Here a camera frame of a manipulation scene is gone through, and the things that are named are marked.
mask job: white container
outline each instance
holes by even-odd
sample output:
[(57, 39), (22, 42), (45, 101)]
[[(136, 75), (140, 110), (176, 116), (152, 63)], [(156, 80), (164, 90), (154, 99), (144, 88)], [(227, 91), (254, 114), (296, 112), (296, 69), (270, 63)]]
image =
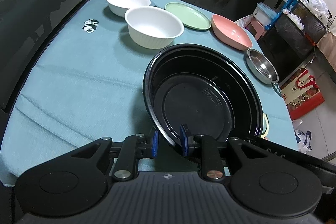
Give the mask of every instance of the white container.
[(264, 3), (258, 3), (253, 16), (263, 26), (267, 26), (276, 17), (277, 13)]
[(172, 13), (152, 6), (129, 9), (125, 13), (130, 37), (145, 48), (163, 48), (184, 32), (184, 26)]
[(128, 9), (149, 6), (150, 0), (106, 0), (112, 13), (123, 17)]

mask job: white bowl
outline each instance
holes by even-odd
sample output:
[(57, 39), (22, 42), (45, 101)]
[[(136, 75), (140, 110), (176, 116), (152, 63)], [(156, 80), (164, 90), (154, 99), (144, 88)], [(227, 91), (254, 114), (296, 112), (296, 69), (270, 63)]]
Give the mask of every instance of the white bowl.
[(184, 26), (172, 13), (161, 8), (142, 6), (125, 13), (128, 31), (135, 43), (145, 48), (163, 48), (184, 32)]
[(126, 11), (130, 8), (139, 6), (149, 6), (150, 0), (106, 0), (109, 3), (112, 13), (123, 17)]

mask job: green plate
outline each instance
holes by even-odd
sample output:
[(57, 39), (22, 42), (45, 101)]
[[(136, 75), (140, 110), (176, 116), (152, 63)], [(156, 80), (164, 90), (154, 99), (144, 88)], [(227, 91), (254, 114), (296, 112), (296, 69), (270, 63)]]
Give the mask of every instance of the green plate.
[(165, 9), (176, 15), (184, 26), (196, 30), (207, 30), (211, 27), (210, 20), (200, 11), (183, 3), (167, 3)]

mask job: black bowl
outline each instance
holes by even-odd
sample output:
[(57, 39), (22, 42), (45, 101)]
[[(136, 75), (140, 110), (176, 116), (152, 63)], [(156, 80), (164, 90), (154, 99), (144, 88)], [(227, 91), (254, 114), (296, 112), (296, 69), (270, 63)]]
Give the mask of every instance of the black bowl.
[(181, 146), (179, 127), (225, 142), (229, 136), (260, 136), (263, 111), (242, 70), (210, 48), (178, 44), (159, 52), (143, 79), (143, 96), (155, 127)]

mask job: silver bolt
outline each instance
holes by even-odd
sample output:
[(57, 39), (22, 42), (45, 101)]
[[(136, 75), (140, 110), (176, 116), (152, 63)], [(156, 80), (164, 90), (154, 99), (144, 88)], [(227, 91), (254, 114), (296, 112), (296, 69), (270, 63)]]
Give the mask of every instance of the silver bolt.
[(220, 179), (223, 176), (223, 173), (217, 170), (210, 170), (207, 173), (207, 177), (211, 179)]
[(131, 172), (127, 170), (118, 170), (114, 173), (114, 176), (119, 179), (126, 179), (131, 175)]

